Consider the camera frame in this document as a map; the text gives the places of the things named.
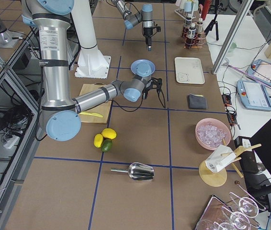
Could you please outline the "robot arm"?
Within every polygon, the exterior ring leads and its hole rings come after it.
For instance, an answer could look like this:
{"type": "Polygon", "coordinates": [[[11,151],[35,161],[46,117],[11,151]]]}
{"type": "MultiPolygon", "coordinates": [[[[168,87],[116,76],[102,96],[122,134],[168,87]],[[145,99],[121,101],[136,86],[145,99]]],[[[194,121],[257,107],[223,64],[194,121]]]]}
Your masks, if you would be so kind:
{"type": "Polygon", "coordinates": [[[135,102],[152,87],[155,66],[138,60],[132,66],[130,81],[116,80],[92,92],[70,97],[67,30],[75,25],[80,43],[77,77],[105,79],[111,57],[98,49],[90,4],[87,0],[24,0],[23,22],[37,27],[45,94],[41,104],[40,126],[57,141],[74,138],[80,130],[79,114],[123,95],[135,102]]]}
{"type": "Polygon", "coordinates": [[[124,0],[112,0],[112,4],[118,9],[126,29],[130,30],[138,24],[142,24],[142,36],[145,38],[147,50],[151,51],[152,37],[161,32],[161,27],[153,21],[153,7],[151,4],[144,4],[142,10],[137,9],[137,13],[133,14],[124,0]]]}

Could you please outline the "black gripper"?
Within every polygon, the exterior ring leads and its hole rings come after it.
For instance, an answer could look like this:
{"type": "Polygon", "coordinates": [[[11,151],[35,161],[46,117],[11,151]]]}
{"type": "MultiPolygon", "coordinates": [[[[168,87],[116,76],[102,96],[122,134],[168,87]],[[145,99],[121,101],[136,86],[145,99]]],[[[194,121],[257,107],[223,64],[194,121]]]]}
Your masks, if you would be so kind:
{"type": "Polygon", "coordinates": [[[152,49],[152,37],[161,32],[161,27],[155,23],[144,23],[142,26],[142,34],[145,38],[145,42],[147,45],[147,50],[151,51],[152,49]]]}
{"type": "Polygon", "coordinates": [[[155,89],[157,91],[158,94],[158,99],[161,103],[161,106],[163,108],[166,107],[166,102],[165,102],[165,96],[164,93],[162,91],[162,78],[154,78],[152,77],[151,80],[148,82],[148,84],[146,85],[146,87],[143,89],[142,91],[142,98],[146,99],[148,96],[148,92],[152,89],[155,89]]]}

